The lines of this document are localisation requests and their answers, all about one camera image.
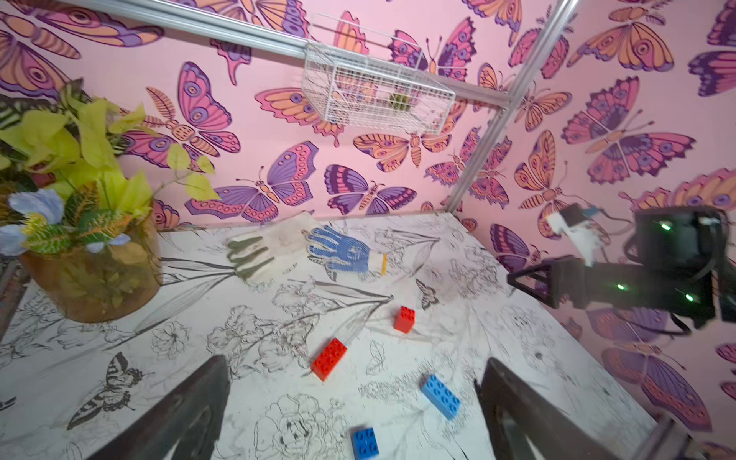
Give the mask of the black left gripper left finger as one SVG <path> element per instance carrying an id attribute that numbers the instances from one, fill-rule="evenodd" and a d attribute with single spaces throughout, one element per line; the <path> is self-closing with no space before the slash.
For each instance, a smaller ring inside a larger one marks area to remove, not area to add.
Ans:
<path id="1" fill-rule="evenodd" d="M 211 356 L 93 459 L 210 459 L 230 393 L 226 357 Z"/>

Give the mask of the small blue lego brick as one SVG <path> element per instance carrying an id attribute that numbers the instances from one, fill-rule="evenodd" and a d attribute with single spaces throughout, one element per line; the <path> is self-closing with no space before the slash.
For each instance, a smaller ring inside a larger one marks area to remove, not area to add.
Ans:
<path id="1" fill-rule="evenodd" d="M 380 455 L 376 433 L 371 427 L 354 431 L 351 440 L 356 460 L 374 459 Z"/>

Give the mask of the long red lego brick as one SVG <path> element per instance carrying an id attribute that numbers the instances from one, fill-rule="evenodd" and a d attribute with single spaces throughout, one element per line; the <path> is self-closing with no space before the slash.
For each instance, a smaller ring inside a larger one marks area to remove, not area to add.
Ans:
<path id="1" fill-rule="evenodd" d="M 312 362 L 312 373 L 325 383 L 329 375 L 333 373 L 337 364 L 342 360 L 347 352 L 347 347 L 336 337 L 322 350 L 317 358 Z"/>

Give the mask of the small red lego brick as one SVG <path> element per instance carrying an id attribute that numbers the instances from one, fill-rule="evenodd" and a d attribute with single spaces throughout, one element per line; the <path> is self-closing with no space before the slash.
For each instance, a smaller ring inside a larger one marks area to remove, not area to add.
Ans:
<path id="1" fill-rule="evenodd" d="M 399 313 L 395 316 L 394 329 L 402 333 L 409 334 L 414 327 L 415 316 L 415 310 L 401 306 Z"/>

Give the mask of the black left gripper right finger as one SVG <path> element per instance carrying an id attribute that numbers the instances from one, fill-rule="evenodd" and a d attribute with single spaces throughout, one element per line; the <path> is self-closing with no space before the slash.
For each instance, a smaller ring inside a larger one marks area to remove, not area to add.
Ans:
<path id="1" fill-rule="evenodd" d="M 498 459 L 615 459 L 503 362 L 489 358 L 475 393 Z"/>

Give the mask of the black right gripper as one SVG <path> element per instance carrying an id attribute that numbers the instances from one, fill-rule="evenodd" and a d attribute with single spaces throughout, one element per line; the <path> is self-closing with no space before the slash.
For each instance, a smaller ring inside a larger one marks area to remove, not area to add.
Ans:
<path id="1" fill-rule="evenodd" d="M 507 275 L 507 283 L 544 305 L 566 294 L 574 308 L 608 304 L 619 311 L 648 309 L 687 318 L 701 328 L 716 316 L 713 287 L 707 276 L 650 270 L 636 264 L 599 263 L 586 266 L 577 258 L 536 264 Z"/>

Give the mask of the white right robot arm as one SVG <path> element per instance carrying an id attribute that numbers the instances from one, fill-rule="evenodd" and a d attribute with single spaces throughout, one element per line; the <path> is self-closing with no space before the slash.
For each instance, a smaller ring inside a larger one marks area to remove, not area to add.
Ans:
<path id="1" fill-rule="evenodd" d="M 679 335 L 716 318 L 735 320 L 735 266 L 728 260 L 726 212 L 712 206 L 638 211 L 625 264 L 565 256 L 508 274 L 508 284 L 550 308 L 567 296 L 574 308 L 608 304 L 616 314 L 649 309 L 669 314 Z"/>

